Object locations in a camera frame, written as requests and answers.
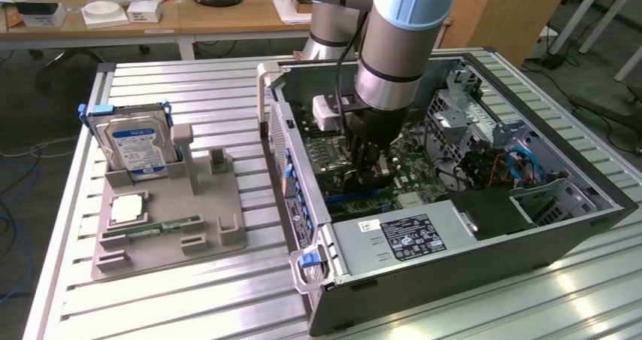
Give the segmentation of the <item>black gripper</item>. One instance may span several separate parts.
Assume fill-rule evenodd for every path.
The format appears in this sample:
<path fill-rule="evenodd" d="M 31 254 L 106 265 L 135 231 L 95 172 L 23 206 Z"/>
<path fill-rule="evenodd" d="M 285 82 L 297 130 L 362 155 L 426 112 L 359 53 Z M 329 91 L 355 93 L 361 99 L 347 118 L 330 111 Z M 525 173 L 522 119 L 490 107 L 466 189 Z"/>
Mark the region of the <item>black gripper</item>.
<path fill-rule="evenodd" d="M 409 108 L 395 111 L 383 111 L 375 108 L 353 111 L 349 119 L 353 156 L 361 152 L 367 155 L 374 152 L 386 152 L 401 134 L 407 115 Z"/>

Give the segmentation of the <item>hard disk with blue caddy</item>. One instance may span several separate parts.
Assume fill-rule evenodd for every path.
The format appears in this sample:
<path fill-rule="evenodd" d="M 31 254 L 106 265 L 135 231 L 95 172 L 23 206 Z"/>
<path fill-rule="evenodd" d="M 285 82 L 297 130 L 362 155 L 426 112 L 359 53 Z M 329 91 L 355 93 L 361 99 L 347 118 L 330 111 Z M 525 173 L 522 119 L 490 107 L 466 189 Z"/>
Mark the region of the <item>hard disk with blue caddy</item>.
<path fill-rule="evenodd" d="M 95 136 L 111 171 L 126 171 L 135 182 L 169 176 L 179 160 L 171 140 L 169 102 L 78 107 L 79 119 Z"/>

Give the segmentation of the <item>green RAM stick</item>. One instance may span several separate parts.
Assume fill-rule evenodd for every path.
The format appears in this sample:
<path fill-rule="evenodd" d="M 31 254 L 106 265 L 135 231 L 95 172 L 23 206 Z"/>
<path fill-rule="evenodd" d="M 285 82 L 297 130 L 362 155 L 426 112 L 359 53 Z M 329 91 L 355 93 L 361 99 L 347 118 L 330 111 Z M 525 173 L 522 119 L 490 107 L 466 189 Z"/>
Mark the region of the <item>green RAM stick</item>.
<path fill-rule="evenodd" d="M 162 223 L 147 223 L 138 226 L 130 226 L 115 229 L 102 234 L 103 238 L 115 238 L 126 235 L 129 238 L 146 238 L 154 235 L 163 235 L 167 232 L 181 230 L 185 224 L 190 224 L 201 220 L 201 216 L 183 217 Z"/>

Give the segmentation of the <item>perforated metal drive cage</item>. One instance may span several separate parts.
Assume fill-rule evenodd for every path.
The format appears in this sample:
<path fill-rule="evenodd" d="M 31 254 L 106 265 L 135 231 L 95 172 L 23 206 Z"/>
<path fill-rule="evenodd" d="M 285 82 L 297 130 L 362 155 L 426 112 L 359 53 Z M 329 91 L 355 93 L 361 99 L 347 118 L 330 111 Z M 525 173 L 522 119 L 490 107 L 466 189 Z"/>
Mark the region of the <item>perforated metal drive cage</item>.
<path fill-rule="evenodd" d="M 462 151 L 480 141 L 508 147 L 529 133 L 521 118 L 500 118 L 486 100 L 501 96 L 494 93 L 486 96 L 485 85 L 485 78 L 473 65 L 460 64 L 446 77 L 446 88 L 436 92 L 428 110 L 436 139 Z"/>

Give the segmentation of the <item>white booklet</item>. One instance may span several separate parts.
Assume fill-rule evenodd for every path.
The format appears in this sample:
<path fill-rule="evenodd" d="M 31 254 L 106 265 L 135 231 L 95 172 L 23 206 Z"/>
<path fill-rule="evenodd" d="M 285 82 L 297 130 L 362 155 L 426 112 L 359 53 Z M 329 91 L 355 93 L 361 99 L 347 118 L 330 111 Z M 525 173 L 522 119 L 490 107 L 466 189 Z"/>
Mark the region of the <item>white booklet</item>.
<path fill-rule="evenodd" d="M 311 23 L 313 14 L 298 12 L 293 0 L 273 0 L 273 5 L 283 24 L 302 25 Z"/>

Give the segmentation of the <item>black and gray PC case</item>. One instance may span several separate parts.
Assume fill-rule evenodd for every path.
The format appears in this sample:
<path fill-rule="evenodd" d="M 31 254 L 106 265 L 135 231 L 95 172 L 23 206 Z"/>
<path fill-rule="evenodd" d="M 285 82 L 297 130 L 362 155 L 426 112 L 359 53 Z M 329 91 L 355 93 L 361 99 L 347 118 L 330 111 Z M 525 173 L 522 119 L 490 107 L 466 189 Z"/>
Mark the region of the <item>black and gray PC case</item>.
<path fill-rule="evenodd" d="M 501 96 L 486 100 L 500 118 L 521 118 L 528 124 L 529 133 L 508 147 L 480 141 L 462 151 L 444 145 L 430 131 L 428 110 L 434 94 L 446 88 L 446 77 L 465 62 L 485 78 L 485 95 Z M 314 96 L 330 95 L 337 100 L 339 134 L 350 146 L 345 124 L 351 112 L 366 106 L 355 95 L 358 64 L 353 60 L 337 64 L 333 60 L 283 59 L 262 63 L 258 71 L 258 105 L 266 110 L 259 119 L 261 137 L 285 229 L 290 272 L 311 335 L 345 334 L 361 323 L 549 267 L 582 241 L 610 229 L 638 208 L 589 158 L 589 139 L 512 65 L 489 52 L 438 54 L 425 67 L 406 122 L 414 117 L 426 127 L 422 137 L 426 155 L 434 160 L 434 169 L 450 189 L 432 203 L 453 201 L 470 221 L 478 244 L 430 261 L 409 261 L 385 272 L 351 275 L 333 230 L 333 225 L 346 220 L 331 219 L 293 106 L 313 107 Z M 294 129 L 287 127 L 286 120 L 294 122 Z M 286 148 L 294 164 L 290 178 L 285 176 Z M 498 152 L 490 182 L 481 190 L 468 183 L 458 167 L 472 150 Z M 512 201 L 510 190 L 549 184 L 558 178 L 568 178 L 577 185 L 600 211 L 537 226 Z M 295 181 L 301 184 L 301 202 L 294 198 Z M 301 205 L 306 205 L 307 220 L 314 224 L 313 241 L 306 238 L 307 220 L 302 219 Z M 305 253 L 319 255 L 318 266 L 299 267 L 298 258 Z"/>

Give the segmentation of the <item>white table frame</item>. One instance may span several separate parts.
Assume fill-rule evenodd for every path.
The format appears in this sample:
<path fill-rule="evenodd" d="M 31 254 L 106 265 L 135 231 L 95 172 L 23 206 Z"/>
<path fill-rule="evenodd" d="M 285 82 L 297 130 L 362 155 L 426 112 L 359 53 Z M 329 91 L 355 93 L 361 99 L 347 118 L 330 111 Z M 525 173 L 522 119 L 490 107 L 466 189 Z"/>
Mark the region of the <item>white table frame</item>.
<path fill-rule="evenodd" d="M 584 19 L 584 16 L 588 13 L 589 8 L 593 6 L 596 3 L 596 0 L 582 0 L 580 7 L 576 10 L 576 13 L 572 16 L 572 19 L 569 20 L 566 26 L 564 27 L 562 32 L 558 34 L 558 37 L 553 43 L 553 46 L 550 50 L 548 51 L 548 54 L 561 54 L 568 56 L 568 64 L 572 66 L 578 66 L 580 62 L 572 58 L 570 54 L 570 49 L 574 46 L 576 42 L 585 36 L 588 33 L 588 30 L 596 25 L 596 27 L 592 30 L 590 35 L 588 36 L 586 40 L 584 41 L 578 52 L 582 54 L 586 54 L 589 50 L 592 49 L 596 41 L 598 40 L 600 36 L 604 34 L 608 25 L 612 23 L 612 21 L 616 19 L 616 15 L 620 13 L 620 10 L 628 3 L 628 0 L 612 0 L 606 12 L 604 15 L 600 17 L 600 19 L 596 19 L 584 29 L 582 34 L 576 38 L 576 41 L 566 46 L 566 51 L 562 53 L 561 50 L 564 49 L 564 46 L 566 45 L 568 39 L 572 36 L 573 31 L 576 30 L 576 27 L 580 25 L 580 21 Z"/>

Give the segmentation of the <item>gray metal disk bay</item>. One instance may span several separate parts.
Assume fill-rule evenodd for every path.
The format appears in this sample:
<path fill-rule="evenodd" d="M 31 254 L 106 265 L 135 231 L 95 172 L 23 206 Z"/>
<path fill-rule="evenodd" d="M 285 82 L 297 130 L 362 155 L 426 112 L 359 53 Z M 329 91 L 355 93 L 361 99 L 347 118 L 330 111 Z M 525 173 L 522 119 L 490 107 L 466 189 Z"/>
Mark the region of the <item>gray metal disk bay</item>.
<path fill-rule="evenodd" d="M 568 178 L 549 184 L 510 190 L 512 201 L 537 226 L 546 226 L 600 211 L 577 185 Z"/>

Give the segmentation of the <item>silver chipset heat sink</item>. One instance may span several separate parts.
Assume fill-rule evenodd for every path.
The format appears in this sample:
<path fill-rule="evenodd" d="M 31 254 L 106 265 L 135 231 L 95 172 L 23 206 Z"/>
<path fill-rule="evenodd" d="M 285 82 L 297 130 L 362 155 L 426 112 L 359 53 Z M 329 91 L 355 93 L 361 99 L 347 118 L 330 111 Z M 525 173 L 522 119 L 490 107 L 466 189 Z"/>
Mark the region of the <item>silver chipset heat sink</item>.
<path fill-rule="evenodd" d="M 417 191 L 399 194 L 397 203 L 401 208 L 413 208 L 426 204 L 422 194 Z"/>

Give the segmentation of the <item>blue expansion slot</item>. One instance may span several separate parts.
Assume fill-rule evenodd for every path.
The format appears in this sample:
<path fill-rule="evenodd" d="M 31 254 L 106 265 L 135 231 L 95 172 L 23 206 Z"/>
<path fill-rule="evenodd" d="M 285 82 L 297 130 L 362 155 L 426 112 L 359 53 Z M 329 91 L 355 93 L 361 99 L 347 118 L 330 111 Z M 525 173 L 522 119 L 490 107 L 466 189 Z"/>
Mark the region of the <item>blue expansion slot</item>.
<path fill-rule="evenodd" d="M 367 193 L 351 193 L 351 194 L 327 196 L 325 197 L 325 203 L 327 205 L 331 205 L 335 203 L 350 202 L 354 200 L 370 199 L 375 194 L 377 194 L 375 192 L 367 192 Z"/>

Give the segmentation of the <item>gray 3D-printed parts rack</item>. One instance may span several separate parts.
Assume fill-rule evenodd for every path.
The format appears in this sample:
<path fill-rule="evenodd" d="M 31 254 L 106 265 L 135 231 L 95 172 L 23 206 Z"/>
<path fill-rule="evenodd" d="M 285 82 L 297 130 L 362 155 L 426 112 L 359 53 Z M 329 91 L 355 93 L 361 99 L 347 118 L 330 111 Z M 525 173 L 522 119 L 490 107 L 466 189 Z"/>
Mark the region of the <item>gray 3D-printed parts rack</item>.
<path fill-rule="evenodd" d="M 135 182 L 126 171 L 109 171 L 105 175 L 91 264 L 95 281 L 167 269 L 247 246 L 231 155 L 223 147 L 214 147 L 206 157 L 193 157 L 194 134 L 189 124 L 173 127 L 171 140 L 182 159 L 169 164 L 167 177 Z M 142 196 L 143 213 L 138 220 L 111 225 L 113 202 L 127 195 Z M 110 230 L 191 216 L 201 216 L 201 220 L 163 235 L 146 238 L 102 236 Z"/>

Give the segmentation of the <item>silver CPU chip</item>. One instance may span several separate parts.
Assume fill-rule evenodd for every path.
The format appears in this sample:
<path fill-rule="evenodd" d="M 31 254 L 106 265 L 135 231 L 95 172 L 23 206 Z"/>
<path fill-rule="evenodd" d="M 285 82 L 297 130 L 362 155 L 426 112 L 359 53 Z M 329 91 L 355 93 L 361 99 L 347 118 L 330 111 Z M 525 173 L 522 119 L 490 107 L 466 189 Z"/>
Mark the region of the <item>silver CPU chip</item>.
<path fill-rule="evenodd" d="M 110 224 L 117 225 L 138 220 L 143 213 L 143 198 L 141 195 L 118 197 L 111 206 Z"/>

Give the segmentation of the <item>white box with black top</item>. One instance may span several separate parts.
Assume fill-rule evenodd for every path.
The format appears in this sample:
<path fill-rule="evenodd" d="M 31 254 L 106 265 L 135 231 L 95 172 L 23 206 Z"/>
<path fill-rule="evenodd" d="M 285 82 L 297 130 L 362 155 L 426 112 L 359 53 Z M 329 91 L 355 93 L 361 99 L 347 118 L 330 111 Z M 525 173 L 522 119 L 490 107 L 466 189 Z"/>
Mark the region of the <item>white box with black top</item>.
<path fill-rule="evenodd" d="M 64 23 L 67 10 L 62 3 L 55 2 L 15 2 L 27 27 L 60 27 Z"/>

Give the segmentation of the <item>wooden cabinet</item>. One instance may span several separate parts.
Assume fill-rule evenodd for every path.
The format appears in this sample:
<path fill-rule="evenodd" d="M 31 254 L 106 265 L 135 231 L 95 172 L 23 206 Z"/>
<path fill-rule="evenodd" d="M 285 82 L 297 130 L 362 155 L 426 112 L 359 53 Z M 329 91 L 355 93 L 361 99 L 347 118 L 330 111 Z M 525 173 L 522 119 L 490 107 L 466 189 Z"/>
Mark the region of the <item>wooden cabinet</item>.
<path fill-rule="evenodd" d="M 522 65 L 561 0 L 454 0 L 441 48 L 492 47 Z"/>

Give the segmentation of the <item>white box with round rim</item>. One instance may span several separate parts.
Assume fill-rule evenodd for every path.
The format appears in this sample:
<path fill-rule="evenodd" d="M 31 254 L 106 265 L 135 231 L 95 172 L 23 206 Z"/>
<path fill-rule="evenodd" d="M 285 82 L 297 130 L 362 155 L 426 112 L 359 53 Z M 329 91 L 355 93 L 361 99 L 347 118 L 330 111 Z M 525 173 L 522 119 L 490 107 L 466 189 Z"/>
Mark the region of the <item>white box with round rim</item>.
<path fill-rule="evenodd" d="M 130 23 L 123 7 L 110 1 L 96 1 L 86 4 L 82 7 L 82 15 L 87 29 L 102 29 Z"/>

